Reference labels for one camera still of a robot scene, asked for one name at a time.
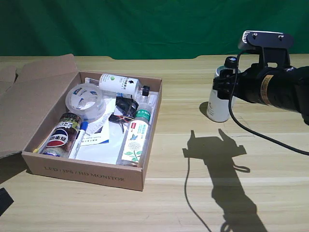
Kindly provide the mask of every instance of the clear plastic bottle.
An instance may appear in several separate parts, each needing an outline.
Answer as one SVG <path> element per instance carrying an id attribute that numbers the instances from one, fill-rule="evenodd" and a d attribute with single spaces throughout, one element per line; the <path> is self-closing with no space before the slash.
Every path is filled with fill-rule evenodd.
<path id="1" fill-rule="evenodd" d="M 102 74 L 99 88 L 109 92 L 116 92 L 117 97 L 133 98 L 136 100 L 148 86 L 143 86 L 138 79 L 118 76 L 113 74 Z"/>
<path id="2" fill-rule="evenodd" d="M 149 137 L 149 121 L 152 112 L 148 104 L 149 91 L 138 97 L 137 113 L 126 130 L 122 146 L 118 155 L 118 165 L 137 166 L 142 162 L 146 152 L 145 142 Z"/>

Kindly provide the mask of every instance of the wooden table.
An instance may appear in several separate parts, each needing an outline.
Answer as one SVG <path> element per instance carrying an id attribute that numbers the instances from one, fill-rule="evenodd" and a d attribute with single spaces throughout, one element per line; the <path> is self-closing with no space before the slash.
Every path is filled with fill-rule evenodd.
<path id="1" fill-rule="evenodd" d="M 0 57 L 0 68 L 11 64 L 21 68 L 39 59 Z M 309 157 L 253 136 L 231 119 L 215 123 L 204 115 L 214 71 L 224 59 L 76 57 L 80 70 L 163 78 L 145 189 L 137 192 L 31 175 L 19 155 L 4 158 L 0 187 L 7 189 L 14 203 L 0 218 L 0 231 L 208 231 L 202 221 L 212 232 L 309 231 Z M 256 61 L 257 56 L 244 55 L 240 69 Z M 291 63 L 309 65 L 309 55 L 291 55 Z M 237 100 L 234 112 L 251 129 L 309 150 L 309 127 L 300 114 L 242 100 Z"/>

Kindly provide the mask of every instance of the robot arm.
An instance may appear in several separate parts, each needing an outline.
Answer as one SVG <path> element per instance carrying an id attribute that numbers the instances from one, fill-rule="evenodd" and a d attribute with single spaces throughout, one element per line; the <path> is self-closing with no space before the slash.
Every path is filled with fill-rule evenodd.
<path id="1" fill-rule="evenodd" d="M 288 34 L 245 31 L 239 49 L 258 54 L 259 63 L 238 73 L 233 95 L 250 103 L 299 112 L 309 125 L 309 66 L 297 69 L 290 65 L 288 48 L 292 44 Z M 269 67 L 269 63 L 276 63 L 277 67 Z M 214 79 L 213 89 L 220 99 L 229 99 L 235 78 L 233 70 L 222 70 Z"/>

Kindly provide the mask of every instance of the green label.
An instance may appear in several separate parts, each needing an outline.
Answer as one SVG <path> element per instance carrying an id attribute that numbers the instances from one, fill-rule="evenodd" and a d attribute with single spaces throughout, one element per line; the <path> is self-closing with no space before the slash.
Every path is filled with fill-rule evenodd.
<path id="1" fill-rule="evenodd" d="M 150 113 L 147 110 L 138 110 L 135 117 L 143 117 L 150 120 Z"/>
<path id="2" fill-rule="evenodd" d="M 135 165 L 140 161 L 141 156 L 143 156 L 143 147 L 146 141 L 147 131 L 147 122 L 133 120 L 130 123 L 121 157 L 122 160 L 134 162 Z"/>

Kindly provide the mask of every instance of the blue pen cap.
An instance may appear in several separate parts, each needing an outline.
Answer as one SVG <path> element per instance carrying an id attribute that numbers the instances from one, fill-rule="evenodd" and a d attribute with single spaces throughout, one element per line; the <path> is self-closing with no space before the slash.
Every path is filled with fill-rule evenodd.
<path id="1" fill-rule="evenodd" d="M 87 130 L 87 127 L 88 127 L 88 122 L 86 122 L 86 121 L 82 122 L 81 130 L 86 131 L 86 130 Z"/>

